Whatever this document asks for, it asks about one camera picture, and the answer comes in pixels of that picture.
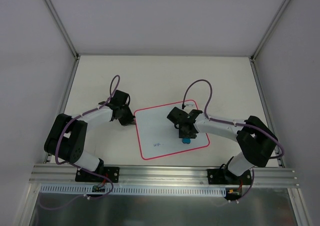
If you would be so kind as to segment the blue whiteboard eraser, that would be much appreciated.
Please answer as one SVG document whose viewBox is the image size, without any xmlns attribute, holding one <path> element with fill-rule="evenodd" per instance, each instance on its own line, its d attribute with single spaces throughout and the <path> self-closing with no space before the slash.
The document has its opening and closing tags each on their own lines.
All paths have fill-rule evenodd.
<svg viewBox="0 0 320 226">
<path fill-rule="evenodd" d="M 183 144 L 191 144 L 192 140 L 190 138 L 182 138 L 181 139 Z"/>
</svg>

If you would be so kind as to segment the pink framed whiteboard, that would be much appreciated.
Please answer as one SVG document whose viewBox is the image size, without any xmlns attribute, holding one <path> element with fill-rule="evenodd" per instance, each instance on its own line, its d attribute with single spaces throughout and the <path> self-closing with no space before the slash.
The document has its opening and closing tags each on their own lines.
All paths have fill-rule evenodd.
<svg viewBox="0 0 320 226">
<path fill-rule="evenodd" d="M 143 160 L 185 153 L 210 145 L 209 136 L 203 133 L 191 139 L 190 143 L 183 143 L 174 124 L 167 119 L 174 107 L 180 109 L 182 102 L 142 108 L 134 112 L 140 156 Z"/>
</svg>

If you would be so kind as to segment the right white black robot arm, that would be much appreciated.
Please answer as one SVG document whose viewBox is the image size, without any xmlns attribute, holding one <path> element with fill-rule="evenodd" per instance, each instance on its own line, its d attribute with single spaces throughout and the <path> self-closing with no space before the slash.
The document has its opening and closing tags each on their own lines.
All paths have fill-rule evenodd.
<svg viewBox="0 0 320 226">
<path fill-rule="evenodd" d="M 228 184 L 235 184 L 255 166 L 265 167 L 278 143 L 276 136 L 255 116 L 231 122 L 211 118 L 201 110 L 192 109 L 187 113 L 174 107 L 167 119 L 179 131 L 180 139 L 195 139 L 199 133 L 206 133 L 238 143 L 241 152 L 232 157 L 218 173 Z"/>
</svg>

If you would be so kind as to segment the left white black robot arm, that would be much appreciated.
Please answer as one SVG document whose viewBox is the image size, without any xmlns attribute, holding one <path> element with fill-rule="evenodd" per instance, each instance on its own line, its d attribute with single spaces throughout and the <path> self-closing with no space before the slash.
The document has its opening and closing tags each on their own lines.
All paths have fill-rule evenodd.
<svg viewBox="0 0 320 226">
<path fill-rule="evenodd" d="M 86 134 L 103 124 L 117 120 L 120 125 L 135 124 L 135 116 L 130 110 L 131 98 L 128 93 L 115 90 L 108 102 L 82 115 L 72 117 L 59 114 L 44 143 L 44 151 L 78 168 L 77 182 L 104 183 L 106 177 L 112 179 L 118 170 L 104 166 L 104 161 L 84 150 Z"/>
</svg>

